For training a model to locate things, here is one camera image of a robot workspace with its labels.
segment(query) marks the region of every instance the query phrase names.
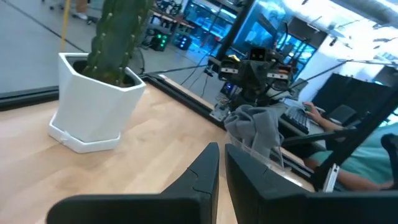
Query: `white planter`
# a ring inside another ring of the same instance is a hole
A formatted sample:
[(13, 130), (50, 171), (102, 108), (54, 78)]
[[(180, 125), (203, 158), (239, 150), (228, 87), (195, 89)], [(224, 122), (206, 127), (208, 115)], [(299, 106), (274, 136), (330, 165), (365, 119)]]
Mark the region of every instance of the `white planter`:
[(67, 59), (87, 55), (59, 54), (59, 108), (49, 126), (51, 137), (79, 153), (113, 149), (118, 145), (121, 131), (146, 85), (129, 68), (126, 74), (136, 83), (129, 88), (80, 75)]

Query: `cactus spine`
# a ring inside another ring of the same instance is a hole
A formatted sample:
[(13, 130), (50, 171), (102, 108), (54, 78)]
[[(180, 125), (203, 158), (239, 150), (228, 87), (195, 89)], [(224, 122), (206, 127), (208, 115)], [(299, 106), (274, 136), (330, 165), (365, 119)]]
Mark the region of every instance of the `cactus spine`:
[(105, 0), (83, 75), (123, 86), (124, 69), (142, 32), (153, 0)]

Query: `computer keyboard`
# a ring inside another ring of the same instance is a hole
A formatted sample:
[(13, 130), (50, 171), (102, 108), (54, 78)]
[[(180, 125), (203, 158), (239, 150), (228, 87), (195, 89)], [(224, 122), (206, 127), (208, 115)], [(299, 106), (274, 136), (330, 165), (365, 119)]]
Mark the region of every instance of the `computer keyboard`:
[(309, 133), (310, 119), (307, 117), (303, 109), (292, 106), (282, 114), (281, 118), (303, 133)]

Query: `person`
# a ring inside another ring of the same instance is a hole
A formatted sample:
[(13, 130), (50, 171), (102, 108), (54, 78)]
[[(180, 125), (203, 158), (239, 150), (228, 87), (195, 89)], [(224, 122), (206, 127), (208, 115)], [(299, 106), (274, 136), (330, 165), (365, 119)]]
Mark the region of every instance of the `person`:
[(88, 16), (86, 14), (87, 11), (88, 0), (77, 0), (76, 2), (76, 13), (75, 15), (80, 19), (87, 20)]
[[(343, 127), (323, 118), (313, 103), (305, 102), (310, 107), (307, 114), (325, 131), (335, 131)], [(377, 128), (340, 166), (337, 180), (348, 190), (381, 190), (393, 184), (390, 159), (381, 146), (385, 134), (398, 134), (398, 123)], [(322, 164), (332, 151), (320, 151), (304, 159), (307, 167), (315, 169)]]

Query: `gray towel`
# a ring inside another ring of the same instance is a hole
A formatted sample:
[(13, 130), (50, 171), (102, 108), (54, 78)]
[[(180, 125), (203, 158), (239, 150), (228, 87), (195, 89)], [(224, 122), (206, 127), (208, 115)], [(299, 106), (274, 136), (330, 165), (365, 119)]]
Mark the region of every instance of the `gray towel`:
[(278, 131), (276, 110), (242, 105), (225, 119), (224, 125), (230, 135), (245, 146), (269, 157), (271, 150), (279, 147), (283, 141)]

